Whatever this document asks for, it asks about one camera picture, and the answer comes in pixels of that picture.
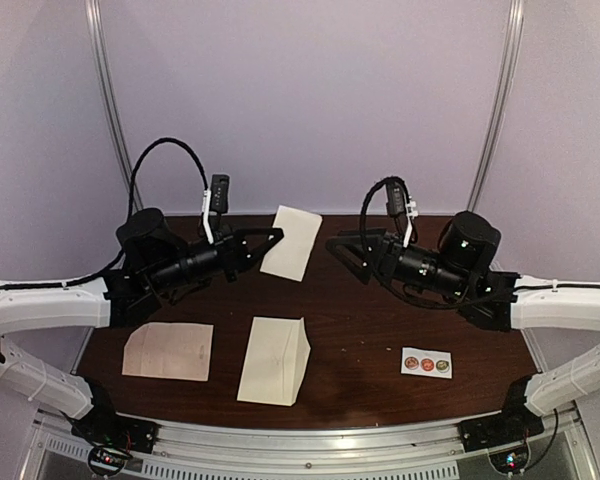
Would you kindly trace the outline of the lined paper letter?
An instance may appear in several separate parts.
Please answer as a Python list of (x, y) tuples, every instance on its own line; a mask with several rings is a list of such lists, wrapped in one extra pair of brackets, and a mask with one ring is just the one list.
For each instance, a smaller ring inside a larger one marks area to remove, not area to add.
[(280, 205), (273, 226), (283, 238), (265, 255), (260, 272), (302, 282), (322, 221), (321, 215)]

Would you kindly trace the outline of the cream paper envelope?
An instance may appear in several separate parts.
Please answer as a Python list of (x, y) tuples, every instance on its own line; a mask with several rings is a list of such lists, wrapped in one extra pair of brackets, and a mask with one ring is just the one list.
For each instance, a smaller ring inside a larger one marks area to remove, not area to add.
[(294, 405), (310, 353), (303, 318), (254, 317), (237, 400), (285, 407)]

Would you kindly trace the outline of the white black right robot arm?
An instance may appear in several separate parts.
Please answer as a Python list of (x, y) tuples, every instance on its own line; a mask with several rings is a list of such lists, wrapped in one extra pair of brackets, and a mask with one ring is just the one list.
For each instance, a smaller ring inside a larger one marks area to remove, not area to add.
[[(540, 279), (494, 271), (501, 233), (463, 211), (445, 225), (434, 250), (384, 229), (342, 231), (327, 250), (361, 283), (376, 280), (416, 308), (451, 310), (481, 330), (557, 328), (600, 332), (600, 282)], [(600, 344), (545, 373), (511, 384), (493, 419), (499, 440), (515, 440), (553, 410), (600, 389)]]

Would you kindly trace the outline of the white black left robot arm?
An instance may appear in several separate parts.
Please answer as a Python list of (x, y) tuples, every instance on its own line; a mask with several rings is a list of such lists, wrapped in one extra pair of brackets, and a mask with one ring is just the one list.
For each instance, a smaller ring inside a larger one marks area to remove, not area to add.
[(10, 333), (86, 326), (122, 328), (149, 320), (176, 292), (206, 288), (216, 275), (234, 281), (284, 237), (279, 227), (223, 230), (190, 243), (157, 208), (132, 214), (116, 231), (122, 252), (112, 266), (87, 277), (17, 283), (0, 281), (0, 383), (62, 412), (83, 438), (114, 444), (126, 428), (106, 389), (64, 373), (23, 351)]

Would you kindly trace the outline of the sticker sheet with three seals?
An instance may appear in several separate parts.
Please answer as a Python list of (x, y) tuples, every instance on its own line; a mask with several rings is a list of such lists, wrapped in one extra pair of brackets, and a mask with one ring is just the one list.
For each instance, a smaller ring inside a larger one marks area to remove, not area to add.
[(401, 374), (440, 379), (453, 376), (452, 357), (449, 352), (403, 347)]

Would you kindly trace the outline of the right aluminium corner post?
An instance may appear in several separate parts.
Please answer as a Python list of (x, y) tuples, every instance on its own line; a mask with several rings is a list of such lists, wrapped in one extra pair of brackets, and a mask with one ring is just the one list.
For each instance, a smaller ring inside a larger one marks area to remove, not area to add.
[(495, 157), (520, 54), (524, 30), (524, 10), (525, 2), (523, 0), (510, 1), (493, 105), (481, 149), (478, 168), (467, 203), (469, 211), (475, 211), (479, 205), (487, 183), (489, 170)]

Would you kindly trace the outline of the aluminium corner post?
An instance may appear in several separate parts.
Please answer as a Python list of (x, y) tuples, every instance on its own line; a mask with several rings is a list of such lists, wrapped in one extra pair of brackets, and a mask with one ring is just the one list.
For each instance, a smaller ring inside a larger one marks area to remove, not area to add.
[(524, 30), (524, 10), (525, 2), (523, 0), (510, 1), (493, 105), (481, 149), (478, 168), (467, 203), (469, 211), (475, 211), (479, 205), (487, 183), (489, 170), (495, 157), (520, 54)]
[(87, 29), (95, 62), (95, 70), (104, 106), (105, 119), (124, 185), (127, 192), (130, 192), (133, 161), (129, 155), (121, 116), (116, 101), (114, 82), (107, 54), (101, 2), (97, 0), (85, 0), (84, 6)]

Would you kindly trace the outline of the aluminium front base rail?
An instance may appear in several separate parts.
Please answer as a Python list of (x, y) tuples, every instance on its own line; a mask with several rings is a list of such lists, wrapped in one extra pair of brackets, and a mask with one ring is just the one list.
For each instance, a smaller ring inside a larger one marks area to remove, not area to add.
[[(600, 479), (575, 407), (545, 418), (539, 436), (468, 452), (454, 420), (326, 430), (235, 429), (157, 421), (151, 453), (111, 479)], [(91, 445), (59, 415), (39, 410), (16, 479), (102, 479), (87, 466)], [(505, 448), (529, 448), (531, 469), (500, 473)]]

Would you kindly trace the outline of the left aluminium corner post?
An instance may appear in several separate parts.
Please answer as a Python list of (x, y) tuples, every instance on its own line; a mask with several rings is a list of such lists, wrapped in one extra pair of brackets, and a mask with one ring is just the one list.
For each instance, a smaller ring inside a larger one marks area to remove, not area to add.
[(87, 29), (95, 62), (95, 70), (104, 106), (105, 119), (124, 185), (127, 192), (130, 192), (133, 161), (129, 155), (121, 116), (116, 101), (114, 82), (107, 54), (101, 2), (97, 0), (85, 0), (84, 6)]

